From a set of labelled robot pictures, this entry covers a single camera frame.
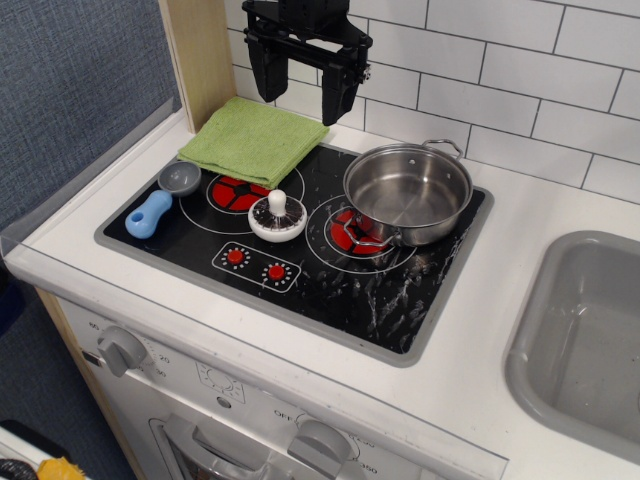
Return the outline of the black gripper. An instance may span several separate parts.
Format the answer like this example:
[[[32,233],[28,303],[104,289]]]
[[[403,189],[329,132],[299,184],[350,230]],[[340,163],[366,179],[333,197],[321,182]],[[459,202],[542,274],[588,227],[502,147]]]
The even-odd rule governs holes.
[[[245,42],[259,95],[273,102],[288,88],[288,62],[323,71],[322,122],[351,111],[367,78],[372,38],[348,19],[347,1],[245,1]]]

